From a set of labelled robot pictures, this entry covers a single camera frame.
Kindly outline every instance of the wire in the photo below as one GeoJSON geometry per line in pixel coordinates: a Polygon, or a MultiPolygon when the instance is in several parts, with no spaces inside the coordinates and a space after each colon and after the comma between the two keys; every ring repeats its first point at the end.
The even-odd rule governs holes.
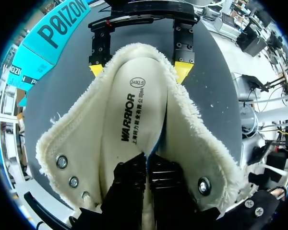
{"type": "Polygon", "coordinates": [[[259,110],[260,112],[263,112],[263,111],[266,109],[266,107],[267,107],[268,104],[269,104],[269,100],[270,100],[272,94],[273,94],[276,90],[279,90],[279,89],[282,88],[282,87],[283,87],[283,86],[276,88],[276,89],[270,94],[269,99],[268,99],[268,102],[265,104],[265,107],[264,107],[264,109],[263,109],[262,111],[260,111],[260,110],[259,110],[259,107],[258,107],[258,110],[259,110]]]}
{"type": "Polygon", "coordinates": [[[255,97],[256,97],[256,102],[258,102],[258,98],[257,98],[257,93],[256,93],[256,91],[254,91],[254,93],[255,93],[255,97]]]}
{"type": "Polygon", "coordinates": [[[41,224],[44,224],[44,223],[45,223],[45,222],[43,222],[43,221],[38,222],[37,225],[36,225],[36,230],[38,230],[38,229],[39,229],[39,226],[40,226],[41,224]]]}
{"type": "Polygon", "coordinates": [[[287,197],[287,189],[284,187],[284,186],[275,186],[274,188],[271,188],[270,190],[268,190],[269,193],[273,192],[274,190],[276,189],[283,189],[284,190],[284,193],[285,193],[285,198],[287,197]]]}
{"type": "Polygon", "coordinates": [[[278,132],[280,132],[281,134],[284,134],[284,135],[288,135],[288,133],[283,132],[283,131],[281,131],[281,130],[278,130],[278,132]]]}
{"type": "Polygon", "coordinates": [[[248,101],[249,100],[249,98],[250,98],[250,95],[251,95],[251,93],[254,91],[255,89],[251,89],[251,91],[250,91],[250,93],[249,93],[249,95],[248,95],[248,98],[246,99],[246,101],[248,101]]]}
{"type": "Polygon", "coordinates": [[[252,126],[252,128],[250,128],[249,129],[249,131],[248,132],[245,132],[243,129],[242,129],[242,134],[244,134],[244,135],[249,135],[249,134],[251,134],[252,132],[257,132],[258,131],[258,118],[257,118],[257,116],[256,116],[256,113],[255,113],[255,111],[253,110],[253,108],[250,106],[250,105],[246,105],[246,106],[248,106],[249,108],[250,108],[250,110],[252,111],[252,113],[253,113],[253,116],[254,116],[254,123],[253,123],[253,126],[252,126]]]}

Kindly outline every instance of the metal eyelet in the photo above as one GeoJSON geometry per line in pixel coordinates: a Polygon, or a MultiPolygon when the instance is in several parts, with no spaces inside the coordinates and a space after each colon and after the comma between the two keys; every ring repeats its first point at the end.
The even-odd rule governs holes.
{"type": "Polygon", "coordinates": [[[76,188],[79,184],[79,180],[76,176],[73,176],[69,179],[69,186],[72,188],[76,188]]]}
{"type": "Polygon", "coordinates": [[[207,177],[201,177],[197,183],[198,191],[203,196],[208,196],[211,192],[211,183],[207,177]]]}
{"type": "Polygon", "coordinates": [[[59,169],[65,169],[68,164],[68,160],[64,155],[59,155],[57,156],[56,164],[59,169]]]}

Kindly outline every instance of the monitor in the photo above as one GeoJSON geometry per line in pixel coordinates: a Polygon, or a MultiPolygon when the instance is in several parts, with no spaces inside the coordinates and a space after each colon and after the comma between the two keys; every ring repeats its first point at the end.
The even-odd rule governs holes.
{"type": "Polygon", "coordinates": [[[235,19],[228,14],[222,13],[222,21],[227,25],[235,26],[235,19]]]}

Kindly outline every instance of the cable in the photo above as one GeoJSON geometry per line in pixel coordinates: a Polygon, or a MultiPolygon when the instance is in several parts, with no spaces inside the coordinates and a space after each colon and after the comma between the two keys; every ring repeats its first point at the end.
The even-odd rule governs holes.
{"type": "Polygon", "coordinates": [[[285,193],[285,197],[287,197],[287,189],[284,187],[284,186],[275,186],[274,188],[271,188],[270,190],[268,190],[269,193],[273,192],[274,190],[278,189],[278,188],[281,188],[284,190],[284,193],[285,193]]]}
{"type": "Polygon", "coordinates": [[[43,222],[43,221],[38,222],[37,225],[36,225],[36,230],[38,230],[38,229],[39,229],[39,226],[40,226],[41,224],[44,224],[44,223],[45,223],[45,222],[43,222]]]}
{"type": "Polygon", "coordinates": [[[262,111],[259,110],[259,106],[258,106],[258,110],[259,110],[260,112],[263,112],[263,111],[266,109],[266,107],[268,106],[268,104],[269,104],[269,102],[270,102],[270,98],[271,98],[272,94],[273,94],[276,90],[279,90],[279,89],[282,88],[282,87],[283,87],[283,86],[276,88],[276,89],[270,94],[269,99],[268,99],[268,102],[265,104],[265,107],[264,107],[264,109],[263,109],[262,111]]]}
{"type": "Polygon", "coordinates": [[[256,93],[256,91],[254,91],[254,93],[255,93],[255,97],[256,97],[256,102],[258,102],[258,98],[257,98],[257,93],[256,93]]]}
{"type": "Polygon", "coordinates": [[[284,135],[288,135],[288,133],[283,132],[283,131],[281,131],[281,130],[278,130],[278,132],[280,132],[281,134],[284,134],[284,135]]]}
{"type": "Polygon", "coordinates": [[[250,105],[246,105],[246,106],[248,106],[249,108],[250,108],[250,110],[252,111],[252,113],[253,113],[253,116],[254,116],[254,123],[253,123],[253,126],[252,126],[252,128],[248,131],[248,132],[245,132],[243,129],[242,129],[242,134],[244,134],[244,135],[249,135],[249,134],[251,134],[254,130],[255,130],[255,128],[256,128],[256,124],[258,125],[258,118],[257,118],[257,116],[256,116],[256,113],[255,113],[255,111],[253,110],[253,108],[250,106],[250,105]]]}

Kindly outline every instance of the black bracket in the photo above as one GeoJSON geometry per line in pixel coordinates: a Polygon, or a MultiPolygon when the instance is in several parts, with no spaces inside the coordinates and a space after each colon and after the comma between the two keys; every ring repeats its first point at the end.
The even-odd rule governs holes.
{"type": "Polygon", "coordinates": [[[204,227],[219,216],[217,208],[199,210],[179,164],[153,154],[148,159],[148,175],[158,230],[204,227]]]}
{"type": "Polygon", "coordinates": [[[194,64],[193,24],[188,21],[174,20],[174,54],[173,61],[194,64]]]}
{"type": "Polygon", "coordinates": [[[104,67],[111,59],[110,33],[115,28],[153,23],[154,19],[160,18],[174,19],[173,64],[175,61],[194,64],[192,28],[199,22],[200,16],[195,14],[193,6],[173,1],[140,1],[120,6],[120,11],[115,14],[89,23],[88,27],[95,33],[89,65],[101,64],[104,67]]]}

